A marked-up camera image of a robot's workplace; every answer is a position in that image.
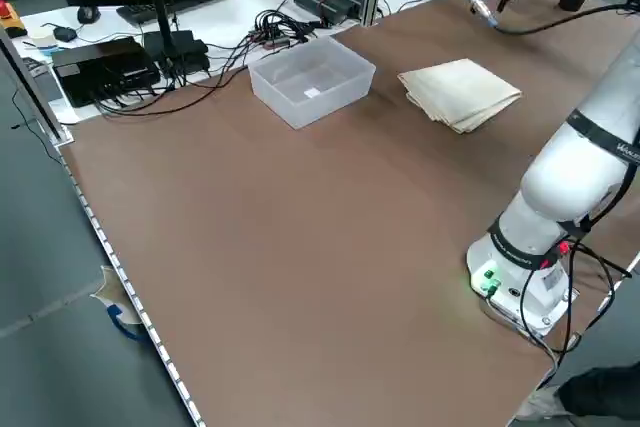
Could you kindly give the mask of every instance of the cable bundle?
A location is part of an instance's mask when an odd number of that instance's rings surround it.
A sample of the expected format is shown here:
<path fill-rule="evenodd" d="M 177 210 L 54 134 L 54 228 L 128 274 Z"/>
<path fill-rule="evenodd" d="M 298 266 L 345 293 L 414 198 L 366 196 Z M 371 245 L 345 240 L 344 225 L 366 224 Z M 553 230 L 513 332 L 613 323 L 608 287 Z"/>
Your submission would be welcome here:
<path fill-rule="evenodd" d="M 216 44 L 207 44 L 212 47 L 230 51 L 229 56 L 225 58 L 226 61 L 222 67 L 216 69 L 215 71 L 207 72 L 209 76 L 211 76 L 211 74 L 219 75 L 218 80 L 214 85 L 204 85 L 187 81 L 189 85 L 206 89 L 207 92 L 205 92 L 197 99 L 180 107 L 153 112 L 146 111 L 150 106 L 160 101 L 168 92 L 171 92 L 175 89 L 174 82 L 169 82 L 169 80 L 167 80 L 167 85 L 164 87 L 164 91 L 160 95 L 157 95 L 153 98 L 153 100 L 143 105 L 126 105 L 118 99 L 117 95 L 115 96 L 114 102 L 118 104 L 120 108 L 110 107 L 106 105 L 105 102 L 97 99 L 94 99 L 94 101 L 98 108 L 105 115 L 115 117 L 150 117 L 180 112 L 198 104 L 214 92 L 229 85 L 229 83 L 240 72 L 247 69 L 247 66 L 244 64 L 246 63 L 247 56 L 253 50 L 259 47 L 275 49 L 273 50 L 273 52 L 265 55 L 262 58 L 277 54 L 278 52 L 294 47 L 299 43 L 307 42 L 307 35 L 313 34 L 313 31 L 316 28 L 321 27 L 319 24 L 319 22 L 314 23 L 297 21 L 294 18 L 283 14 L 279 11 L 279 9 L 265 10 L 263 12 L 260 12 L 256 16 L 254 29 L 248 32 L 247 35 L 245 35 L 235 47 L 224 47 Z M 279 42 L 281 42 L 283 39 L 286 40 L 286 43 L 280 44 Z M 239 61 L 241 61 L 241 67 L 238 68 L 235 72 L 231 73 L 231 71 Z"/>

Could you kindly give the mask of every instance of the beige towel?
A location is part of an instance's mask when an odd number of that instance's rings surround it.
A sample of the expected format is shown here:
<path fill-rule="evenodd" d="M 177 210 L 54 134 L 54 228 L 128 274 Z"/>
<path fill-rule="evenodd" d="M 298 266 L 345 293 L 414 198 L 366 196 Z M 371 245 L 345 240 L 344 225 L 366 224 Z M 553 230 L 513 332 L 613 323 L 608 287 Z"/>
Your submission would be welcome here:
<path fill-rule="evenodd" d="M 458 133 L 471 132 L 522 97 L 522 92 L 469 59 L 398 76 L 407 98 Z"/>

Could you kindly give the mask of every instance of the black cable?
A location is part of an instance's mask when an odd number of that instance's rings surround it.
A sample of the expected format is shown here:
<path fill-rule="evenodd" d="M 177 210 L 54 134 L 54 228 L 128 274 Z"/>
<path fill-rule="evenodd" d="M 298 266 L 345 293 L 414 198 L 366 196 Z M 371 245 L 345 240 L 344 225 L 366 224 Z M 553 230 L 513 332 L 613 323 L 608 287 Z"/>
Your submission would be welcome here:
<path fill-rule="evenodd" d="M 215 47 L 216 49 L 221 49 L 221 50 L 233 50 L 233 49 L 235 49 L 235 47 L 223 47 L 222 45 L 212 44 L 211 42 L 205 42 L 204 45 L 208 45 L 209 47 Z"/>
<path fill-rule="evenodd" d="M 118 36 L 123 36 L 123 37 L 139 37 L 142 34 L 135 34 L 135 33 L 131 33 L 131 32 L 114 32 L 112 34 L 109 34 L 105 37 L 102 37 L 100 39 L 96 39 L 96 40 L 88 40 L 88 39 L 83 39 L 82 37 L 78 37 L 79 40 L 83 41 L 83 42 L 87 42 L 88 44 L 96 44 L 98 42 L 102 42 L 103 40 L 106 40 L 110 37 L 118 37 Z"/>
<path fill-rule="evenodd" d="M 571 22 L 572 20 L 577 20 L 577 19 L 580 19 L 582 17 L 586 17 L 588 15 L 593 15 L 593 14 L 598 14 L 598 13 L 601 13 L 601 12 L 608 12 L 608 11 L 611 11 L 611 10 L 618 10 L 618 9 L 630 10 L 631 7 L 632 7 L 632 4 L 629 4 L 629 3 L 603 5 L 603 6 L 600 6 L 600 7 L 595 7 L 593 9 L 585 10 L 583 12 L 578 12 L 577 14 L 570 15 L 569 17 L 565 17 L 563 19 L 556 20 L 555 22 L 551 22 L 549 24 L 541 25 L 541 26 L 534 27 L 534 28 L 531 28 L 531 29 L 512 30 L 512 29 L 508 29 L 508 28 L 505 28 L 505 27 L 501 27 L 499 25 L 496 25 L 494 27 L 494 29 L 497 30 L 498 32 L 500 32 L 501 34 L 506 34 L 506 35 L 513 35 L 513 36 L 531 35 L 531 34 L 537 34 L 539 32 L 551 29 L 553 27 L 557 27 L 558 25 L 566 24 L 567 22 Z M 638 7 L 633 6 L 633 9 L 631 9 L 631 10 L 633 12 L 637 12 L 638 11 Z"/>
<path fill-rule="evenodd" d="M 581 244 L 580 247 L 578 247 L 578 252 L 588 255 L 589 257 L 595 259 L 595 260 L 599 260 L 602 259 L 602 262 L 604 262 L 604 264 L 607 267 L 611 267 L 612 269 L 618 271 L 623 277 L 630 279 L 631 277 L 633 277 L 633 275 L 628 272 L 627 270 L 623 269 L 621 266 L 619 266 L 618 264 L 616 264 L 615 262 L 611 262 L 610 260 L 608 260 L 607 258 L 596 254 L 593 250 L 589 249 L 586 245 Z"/>
<path fill-rule="evenodd" d="M 256 15 L 252 32 L 245 37 L 244 41 L 241 41 L 240 44 L 238 44 L 240 46 L 240 52 L 236 55 L 236 60 L 234 60 L 233 63 L 242 56 L 244 56 L 245 59 L 243 60 L 244 63 L 249 52 L 260 47 L 264 43 L 276 41 L 283 37 L 290 38 L 289 46 L 296 45 L 299 42 L 306 42 L 306 36 L 308 34 L 313 34 L 313 30 L 314 26 L 311 23 L 300 22 L 278 10 L 265 10 L 260 12 Z M 220 88 L 219 86 L 202 85 L 193 82 L 189 82 L 189 84 L 204 89 Z"/>
<path fill-rule="evenodd" d="M 393 14 L 393 12 L 391 11 L 391 6 L 389 5 L 389 2 L 387 2 L 386 0 L 381 0 L 381 1 L 384 2 L 385 7 L 389 11 L 389 15 Z"/>
<path fill-rule="evenodd" d="M 202 100 L 204 100 L 206 97 L 211 95 L 216 90 L 218 90 L 220 88 L 223 88 L 226 85 L 228 85 L 229 82 L 231 82 L 235 78 L 236 75 L 238 75 L 240 72 L 242 72 L 243 70 L 245 70 L 247 68 L 246 66 L 243 66 L 243 67 L 239 68 L 236 72 L 234 72 L 231 75 L 231 77 L 226 82 L 223 82 L 224 75 L 227 73 L 228 70 L 230 70 L 233 67 L 235 62 L 242 56 L 242 53 L 243 53 L 242 50 L 246 47 L 246 45 L 243 45 L 245 43 L 245 40 L 246 40 L 246 37 L 242 41 L 240 41 L 238 46 L 236 46 L 236 49 L 234 49 L 234 53 L 235 53 L 235 50 L 241 49 L 241 52 L 240 52 L 239 56 L 236 56 L 236 57 L 230 56 L 229 60 L 227 61 L 227 63 L 223 66 L 223 71 L 220 74 L 220 77 L 218 78 L 217 84 L 214 87 L 210 88 L 204 95 L 200 96 L 199 98 L 197 98 L 196 100 L 194 100 L 192 102 L 187 103 L 186 105 L 183 105 L 181 107 L 177 107 L 177 108 L 174 108 L 174 109 L 160 111 L 160 112 L 139 112 L 140 110 L 146 109 L 147 107 L 149 107 L 153 103 L 155 103 L 158 100 L 160 100 L 160 98 L 162 97 L 162 95 L 164 95 L 164 93 L 161 94 L 160 96 L 158 96 L 156 99 L 154 99 L 149 104 L 146 104 L 144 106 L 141 106 L 140 108 L 137 108 L 135 111 L 131 111 L 131 110 L 118 111 L 118 110 L 110 109 L 107 106 L 104 106 L 104 104 L 102 104 L 101 102 L 97 102 L 97 105 L 99 105 L 100 107 L 102 107 L 104 110 L 106 110 L 107 112 L 109 112 L 111 114 L 114 114 L 114 115 L 117 115 L 117 116 L 122 116 L 122 117 L 158 116 L 158 115 L 172 114 L 172 113 L 176 113 L 176 112 L 180 112 L 182 110 L 188 109 L 189 107 L 192 107 L 193 105 L 195 105 L 195 104 L 201 102 Z"/>
<path fill-rule="evenodd" d="M 577 240 L 575 244 L 573 244 L 571 251 L 569 252 L 569 286 L 567 287 L 567 291 L 569 293 L 569 297 L 567 298 L 567 323 L 565 326 L 564 332 L 564 342 L 562 344 L 562 350 L 560 351 L 560 356 L 558 357 L 558 366 L 562 364 L 565 356 L 567 355 L 567 351 L 569 349 L 569 342 L 571 341 L 571 306 L 573 305 L 573 273 L 575 270 L 575 257 L 576 252 L 578 251 L 578 246 L 580 245 L 580 240 Z"/>
<path fill-rule="evenodd" d="M 590 248 L 585 247 L 585 249 L 588 252 L 588 255 L 595 258 L 600 264 L 600 267 L 602 268 L 602 271 L 604 272 L 604 275 L 607 278 L 607 284 L 609 287 L 609 300 L 604 305 L 604 307 L 600 309 L 600 312 L 598 312 L 598 314 L 591 320 L 591 322 L 589 322 L 589 325 L 587 325 L 587 329 L 586 329 L 586 330 L 589 330 L 591 327 L 596 325 L 600 321 L 600 319 L 602 319 L 602 317 L 607 313 L 607 311 L 613 305 L 613 302 L 616 300 L 616 288 L 615 288 L 615 284 L 613 283 L 613 278 L 611 277 L 611 273 L 609 272 L 609 269 L 607 268 L 604 262 L 604 259 L 600 255 L 596 254 Z"/>
<path fill-rule="evenodd" d="M 36 131 L 31 128 L 31 126 L 29 125 L 29 122 L 27 122 L 27 118 L 24 116 L 24 114 L 22 113 L 22 110 L 20 110 L 20 107 L 18 107 L 18 104 L 16 103 L 16 96 L 17 95 L 18 95 L 18 89 L 16 89 L 15 92 L 13 93 L 13 95 L 11 96 L 11 103 L 13 104 L 13 106 L 16 108 L 16 110 L 20 114 L 20 117 L 22 117 L 22 120 L 24 122 L 25 127 L 29 130 L 29 132 L 31 132 L 40 141 L 40 143 L 42 144 L 42 148 L 44 149 L 44 152 L 47 154 L 47 157 L 49 157 L 56 164 L 58 164 L 60 167 L 62 167 L 62 162 L 60 162 L 58 159 L 56 159 L 55 157 L 53 157 L 49 153 L 49 149 L 47 148 L 47 144 L 45 144 L 44 140 L 42 140 L 42 138 L 36 133 Z"/>
<path fill-rule="evenodd" d="M 398 10 L 396 10 L 397 12 L 400 12 L 402 9 L 404 9 L 407 5 L 411 5 L 411 4 L 417 4 L 419 2 L 423 2 L 425 0 L 410 0 L 409 2 L 405 2 L 404 4 L 402 4 L 400 7 L 398 7 Z"/>
<path fill-rule="evenodd" d="M 551 252 L 551 251 L 555 251 L 555 250 L 558 248 L 558 246 L 559 246 L 562 242 L 566 241 L 568 238 L 569 238 L 569 236 L 568 236 L 568 235 L 566 235 L 566 236 L 564 236 L 564 237 L 560 238 L 559 240 L 557 240 L 557 241 L 553 244 L 553 246 L 549 249 L 549 251 L 550 251 L 550 252 Z M 524 327 L 525 332 L 526 332 L 526 333 L 527 333 L 527 335 L 529 336 L 529 338 L 530 338 L 530 339 L 531 339 L 531 340 L 532 340 L 532 341 L 533 341 L 533 342 L 534 342 L 538 347 L 540 347 L 540 348 L 544 349 L 544 350 L 545 350 L 545 352 L 546 352 L 546 350 L 547 350 L 547 346 L 544 344 L 544 342 L 542 342 L 542 341 L 538 338 L 538 336 L 537 336 L 537 335 L 535 335 L 535 334 L 531 331 L 531 328 L 529 327 L 529 324 L 527 323 L 527 320 L 526 320 L 525 315 L 524 315 L 524 298 L 525 298 L 525 295 L 526 295 L 526 293 L 527 293 L 527 288 L 529 287 L 529 283 L 531 282 L 531 279 L 533 278 L 533 275 L 534 275 L 536 272 L 539 272 L 539 271 L 540 271 L 540 269 L 537 269 L 537 270 L 531 270 L 531 271 L 529 272 L 529 275 L 527 276 L 527 279 L 525 280 L 524 286 L 522 287 L 522 293 L 521 293 L 521 295 L 520 295 L 520 306 L 519 306 L 519 307 L 520 307 L 520 321 L 521 321 L 521 323 L 522 323 L 522 326 Z M 571 263 L 570 263 L 570 265 L 569 265 L 569 292 L 570 292 L 570 293 L 571 293 L 571 292 L 573 292 L 573 265 L 572 265 Z M 572 300 L 573 300 L 573 298 L 572 298 L 572 295 L 570 294 L 570 295 L 569 295 L 569 299 L 568 299 L 568 306 L 567 306 L 567 332 L 570 332 L 570 331 L 571 331 L 571 303 L 572 303 Z M 568 347 L 569 340 L 570 340 L 570 334 L 565 338 L 565 348 L 563 349 L 563 350 L 565 350 L 565 351 L 566 351 L 566 348 Z M 555 370 L 557 370 L 557 367 L 558 367 L 558 366 L 560 365 L 560 363 L 562 362 L 562 361 L 561 361 L 561 358 L 562 358 L 563 356 L 564 356 L 564 355 L 563 355 L 563 354 L 561 354 L 561 357 L 558 359 L 558 362 L 557 362 L 557 364 L 556 364 L 556 369 L 555 369 Z M 551 380 L 551 378 L 552 378 L 554 375 L 555 375 L 555 372 L 552 372 L 550 375 L 548 375 L 548 376 L 547 376 L 547 378 L 543 381 L 543 384 L 546 384 L 549 380 Z"/>

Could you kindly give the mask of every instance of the gray floor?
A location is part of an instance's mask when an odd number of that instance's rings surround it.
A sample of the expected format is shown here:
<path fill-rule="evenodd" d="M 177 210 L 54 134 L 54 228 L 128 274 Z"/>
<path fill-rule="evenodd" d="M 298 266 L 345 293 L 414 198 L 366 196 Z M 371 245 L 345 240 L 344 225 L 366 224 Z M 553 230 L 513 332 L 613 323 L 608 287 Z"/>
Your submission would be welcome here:
<path fill-rule="evenodd" d="M 105 263 L 62 168 L 27 129 L 10 129 L 22 119 L 7 82 L 0 75 L 0 425 L 192 425 L 155 350 L 124 338 L 98 300 L 7 330 L 95 285 Z"/>

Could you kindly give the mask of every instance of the clear plastic box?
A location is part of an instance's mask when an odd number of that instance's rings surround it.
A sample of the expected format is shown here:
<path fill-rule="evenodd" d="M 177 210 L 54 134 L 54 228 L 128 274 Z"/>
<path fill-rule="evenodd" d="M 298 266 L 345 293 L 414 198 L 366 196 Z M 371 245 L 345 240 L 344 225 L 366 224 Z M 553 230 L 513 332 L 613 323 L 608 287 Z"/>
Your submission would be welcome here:
<path fill-rule="evenodd" d="M 375 71 L 328 36 L 249 65 L 253 93 L 294 129 L 367 95 Z"/>

